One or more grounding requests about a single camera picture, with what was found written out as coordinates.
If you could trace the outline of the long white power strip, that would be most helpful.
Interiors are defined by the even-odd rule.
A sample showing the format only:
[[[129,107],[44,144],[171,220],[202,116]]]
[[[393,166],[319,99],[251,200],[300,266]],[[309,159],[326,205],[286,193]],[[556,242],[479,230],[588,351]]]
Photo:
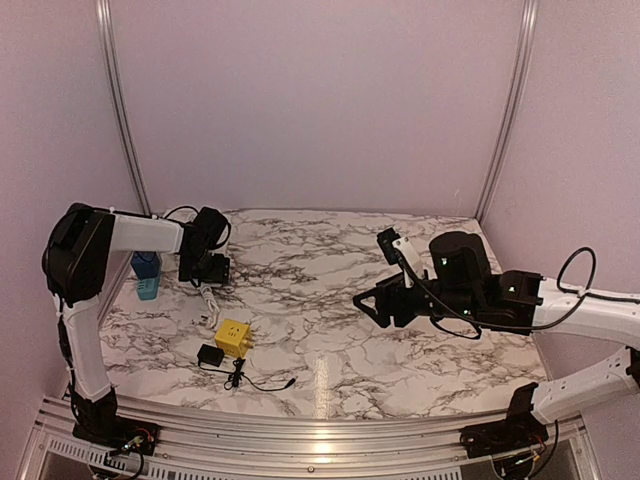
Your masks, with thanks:
[[[198,287],[201,297],[209,311],[209,319],[207,320],[207,327],[211,330],[215,329],[220,315],[220,307],[214,296],[212,286],[210,284],[201,284]]]

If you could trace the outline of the blue cube socket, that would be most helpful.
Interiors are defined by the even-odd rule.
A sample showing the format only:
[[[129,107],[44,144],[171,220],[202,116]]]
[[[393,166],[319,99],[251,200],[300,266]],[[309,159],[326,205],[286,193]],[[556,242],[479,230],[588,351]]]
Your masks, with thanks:
[[[135,251],[131,258],[131,267],[138,279],[156,278],[161,272],[161,258],[156,252]]]

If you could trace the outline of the teal power strip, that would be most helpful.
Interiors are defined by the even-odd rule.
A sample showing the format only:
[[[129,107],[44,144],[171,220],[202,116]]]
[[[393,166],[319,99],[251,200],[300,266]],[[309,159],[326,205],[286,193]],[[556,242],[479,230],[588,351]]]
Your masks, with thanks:
[[[160,275],[153,278],[138,279],[136,284],[136,293],[140,301],[152,301],[157,298]]]

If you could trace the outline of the yellow cube socket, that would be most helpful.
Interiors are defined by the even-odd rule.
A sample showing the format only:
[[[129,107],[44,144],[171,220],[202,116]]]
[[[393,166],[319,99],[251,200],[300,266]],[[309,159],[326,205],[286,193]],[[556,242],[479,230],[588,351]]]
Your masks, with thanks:
[[[215,333],[214,341],[218,348],[234,359],[244,359],[254,347],[250,325],[231,319],[222,321]]]

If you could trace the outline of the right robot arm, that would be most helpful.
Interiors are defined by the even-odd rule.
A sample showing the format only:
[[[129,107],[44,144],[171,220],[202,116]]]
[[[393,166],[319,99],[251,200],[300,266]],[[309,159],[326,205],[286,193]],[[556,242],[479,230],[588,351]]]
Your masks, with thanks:
[[[528,336],[550,332],[602,339],[619,345],[608,358],[563,378],[516,390],[509,415],[495,438],[515,448],[535,424],[550,424],[581,410],[639,392],[639,298],[565,286],[535,272],[492,272],[482,239],[451,231],[434,238],[429,252],[436,276],[429,278],[411,241],[389,228],[377,236],[398,274],[353,298],[378,326],[403,328],[419,316],[434,327],[455,318],[479,339],[483,330]]]

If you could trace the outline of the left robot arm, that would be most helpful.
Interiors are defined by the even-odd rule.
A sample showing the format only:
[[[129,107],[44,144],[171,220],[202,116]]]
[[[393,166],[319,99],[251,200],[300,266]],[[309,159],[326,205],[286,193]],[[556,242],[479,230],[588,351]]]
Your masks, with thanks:
[[[74,392],[96,403],[109,396],[99,338],[99,296],[113,252],[179,256],[178,280],[225,285],[230,260],[219,252],[231,223],[210,207],[190,221],[146,216],[74,203],[55,225],[42,257],[47,288],[63,328],[61,338]]]

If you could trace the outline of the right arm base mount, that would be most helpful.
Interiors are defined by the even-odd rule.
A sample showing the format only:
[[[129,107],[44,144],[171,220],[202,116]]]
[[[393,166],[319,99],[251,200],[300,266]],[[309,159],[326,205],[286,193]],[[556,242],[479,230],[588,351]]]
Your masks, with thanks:
[[[548,440],[546,425],[532,414],[532,398],[538,386],[532,382],[516,389],[504,419],[470,425],[460,431],[459,441],[469,458],[506,453]]]

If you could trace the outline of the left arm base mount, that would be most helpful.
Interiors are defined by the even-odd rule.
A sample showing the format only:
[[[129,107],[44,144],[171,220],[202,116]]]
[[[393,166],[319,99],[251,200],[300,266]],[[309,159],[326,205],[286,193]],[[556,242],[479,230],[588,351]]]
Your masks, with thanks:
[[[141,441],[134,443],[134,447],[146,456],[151,456],[155,451],[159,426],[119,416],[114,388],[96,401],[87,400],[73,392],[71,411],[75,418],[72,434],[76,438],[122,451],[126,444],[140,437]]]

